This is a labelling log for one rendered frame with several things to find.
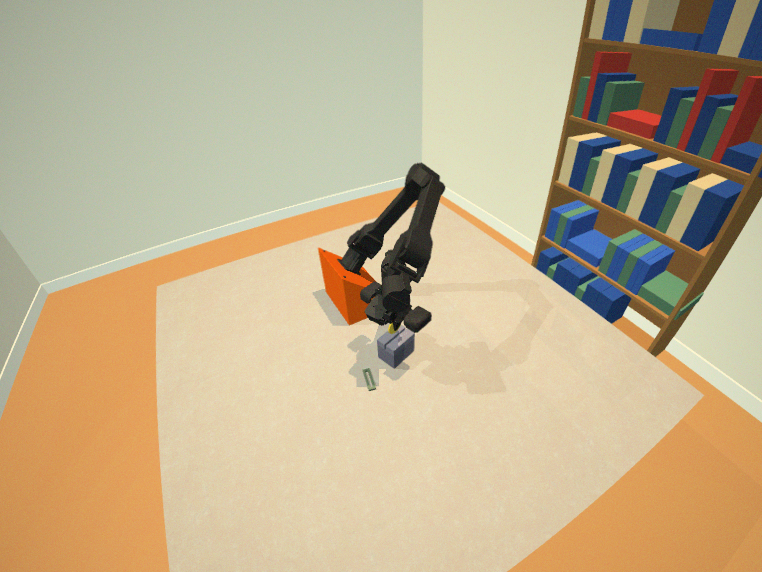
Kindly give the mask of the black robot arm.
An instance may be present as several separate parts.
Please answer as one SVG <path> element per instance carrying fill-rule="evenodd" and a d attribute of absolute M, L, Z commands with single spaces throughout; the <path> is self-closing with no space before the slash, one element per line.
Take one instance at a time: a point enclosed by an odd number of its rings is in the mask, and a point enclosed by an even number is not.
<path fill-rule="evenodd" d="M 381 264 L 382 290 L 376 290 L 375 298 L 365 309 L 368 319 L 380 326 L 392 324 L 397 313 L 408 309 L 410 282 L 419 283 L 424 277 L 433 248 L 431 227 L 446 189 L 440 176 L 421 162 L 411 166 L 405 179 L 405 188 L 374 222 L 364 224 L 349 237 L 348 250 L 342 259 L 337 258 L 345 270 L 361 275 L 359 271 L 367 257 L 372 260 L 376 256 L 385 233 L 417 200 L 409 228 L 400 235 L 393 250 L 385 252 Z"/>

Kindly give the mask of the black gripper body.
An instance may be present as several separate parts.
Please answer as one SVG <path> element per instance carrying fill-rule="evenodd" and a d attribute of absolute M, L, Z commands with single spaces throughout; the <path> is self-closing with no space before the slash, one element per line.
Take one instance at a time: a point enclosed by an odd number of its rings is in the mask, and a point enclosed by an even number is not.
<path fill-rule="evenodd" d="M 377 289 L 382 290 L 382 285 L 375 281 L 363 288 L 360 292 L 361 300 L 367 304 L 370 303 L 371 299 L 375 297 Z M 404 319 L 403 324 L 407 329 L 418 333 L 432 321 L 432 313 L 420 306 L 413 310 L 411 308 L 412 305 L 409 305 L 408 309 L 397 313 L 397 317 L 401 320 Z"/>

